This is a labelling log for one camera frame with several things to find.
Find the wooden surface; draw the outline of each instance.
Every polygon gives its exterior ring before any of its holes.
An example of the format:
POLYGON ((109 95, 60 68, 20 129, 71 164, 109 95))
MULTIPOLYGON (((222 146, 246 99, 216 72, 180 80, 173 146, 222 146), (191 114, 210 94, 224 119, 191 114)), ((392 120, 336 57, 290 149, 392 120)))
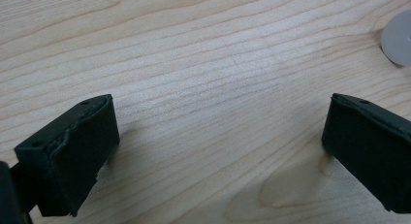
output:
POLYGON ((411 119, 379 46, 411 0, 0 0, 0 159, 111 93, 121 145, 79 216, 35 223, 411 223, 325 154, 334 92, 411 119))

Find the white circular cap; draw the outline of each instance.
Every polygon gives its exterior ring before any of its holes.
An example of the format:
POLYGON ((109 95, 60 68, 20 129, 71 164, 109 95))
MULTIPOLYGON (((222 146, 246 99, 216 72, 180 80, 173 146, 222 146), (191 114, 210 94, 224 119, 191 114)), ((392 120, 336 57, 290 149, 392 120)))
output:
POLYGON ((384 28, 381 46, 396 64, 411 66, 411 10, 392 18, 384 28))

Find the light wood tabletop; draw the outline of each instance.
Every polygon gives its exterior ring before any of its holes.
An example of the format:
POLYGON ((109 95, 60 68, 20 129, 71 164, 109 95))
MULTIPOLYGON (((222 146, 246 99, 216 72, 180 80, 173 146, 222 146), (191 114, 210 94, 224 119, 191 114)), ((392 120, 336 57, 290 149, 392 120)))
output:
POLYGON ((411 223, 321 136, 333 93, 411 119, 380 49, 411 0, 0 0, 0 160, 112 94, 121 143, 77 217, 34 223, 411 223))

